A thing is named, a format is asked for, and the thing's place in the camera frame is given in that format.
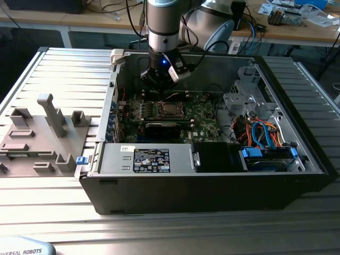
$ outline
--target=white wire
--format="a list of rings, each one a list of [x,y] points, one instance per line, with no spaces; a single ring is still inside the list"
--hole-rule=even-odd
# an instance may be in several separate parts
[[[168,99],[168,98],[171,98],[172,96],[175,96],[175,95],[177,95],[177,94],[179,94],[179,93],[174,93],[174,94],[168,96],[167,98],[165,98],[165,99],[163,99],[163,100],[161,100],[161,101],[159,101],[159,102],[157,102],[157,103],[159,104],[159,103],[163,102],[164,100],[166,100],[166,99]]]
[[[308,6],[311,6],[311,7],[314,7],[315,9],[318,9],[323,15],[326,15],[328,16],[328,14],[326,14],[323,10],[321,10],[319,7],[316,7],[315,5],[312,5],[312,4],[306,4]]]
[[[335,82],[331,86],[333,87],[334,90],[340,91],[340,83]]]

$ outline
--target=blue cable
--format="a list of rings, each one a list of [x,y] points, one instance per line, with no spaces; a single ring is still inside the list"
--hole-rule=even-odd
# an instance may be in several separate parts
[[[263,126],[263,128],[265,129],[265,135],[266,135],[266,140],[267,140],[268,145],[269,145],[270,147],[276,149],[276,147],[275,147],[273,141],[270,139],[269,132],[268,132],[268,129],[267,129],[265,123],[262,123],[262,122],[259,122],[259,121],[258,121],[258,122],[255,122],[254,125],[253,125],[253,127],[251,128],[251,136],[253,137],[254,142],[255,142],[256,144],[258,144],[258,145],[261,147],[261,149],[264,149],[264,148],[265,148],[265,146],[263,146],[263,144],[260,143],[260,142],[256,139],[256,136],[255,136],[255,129],[256,129],[256,127],[257,127],[259,124],[261,124],[261,125]]]
[[[255,29],[254,29],[254,26],[253,26],[252,23],[250,23],[249,21],[247,21],[247,22],[248,22],[248,24],[250,25],[251,30],[252,30],[252,33],[253,33],[253,41],[251,42],[250,49],[249,49],[249,51],[248,51],[248,53],[247,53],[247,55],[249,55],[249,53],[251,53],[251,51],[253,50],[253,46],[254,46],[254,42],[255,42]]]

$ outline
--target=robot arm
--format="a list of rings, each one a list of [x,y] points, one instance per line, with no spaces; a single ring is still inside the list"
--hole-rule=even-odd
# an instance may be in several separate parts
[[[189,41],[181,17],[198,36],[198,46],[206,49],[217,40],[227,41],[234,28],[232,0],[148,0],[149,68],[142,80],[158,90],[165,90],[190,75],[178,41]],[[210,51],[222,52],[219,46]]]

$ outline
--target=computer case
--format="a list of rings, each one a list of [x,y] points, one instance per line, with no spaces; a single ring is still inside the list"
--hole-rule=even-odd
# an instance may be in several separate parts
[[[10,10],[53,11],[80,14],[87,0],[5,0]]]

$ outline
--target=slotted metal surface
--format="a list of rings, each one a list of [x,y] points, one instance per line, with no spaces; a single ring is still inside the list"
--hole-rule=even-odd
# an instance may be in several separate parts
[[[338,107],[301,63],[294,63],[289,57],[264,59],[334,167],[340,171]]]
[[[0,132],[4,134],[11,124],[8,115],[13,104],[44,114],[31,103],[41,91],[52,91],[64,113],[79,108],[92,116],[83,154],[92,153],[101,110],[98,102],[104,100],[107,82],[101,75],[109,73],[109,54],[108,50],[55,48],[37,54],[27,70],[27,79],[19,82],[7,106],[2,105]],[[87,55],[96,61],[87,61]],[[283,69],[286,73],[297,71]],[[37,82],[31,80],[35,72],[48,74],[44,74],[41,83],[31,83]],[[67,83],[56,84],[53,72],[66,72]],[[88,79],[93,80],[91,84],[76,83],[81,78],[72,72],[91,73],[93,76]],[[319,93],[317,89],[311,91],[311,95]],[[73,104],[75,100],[86,104],[80,107]],[[313,115],[308,110],[304,113]],[[307,120],[313,128],[322,128],[320,119]],[[335,118],[331,120],[332,126],[337,126]],[[339,141],[338,137],[325,137],[321,143],[329,145],[329,153],[337,155],[332,148],[337,148]],[[321,192],[305,194],[279,211],[102,216],[95,212],[81,185],[72,177],[0,178],[0,215],[0,236],[24,235],[51,242],[60,255],[340,253],[339,181]]]

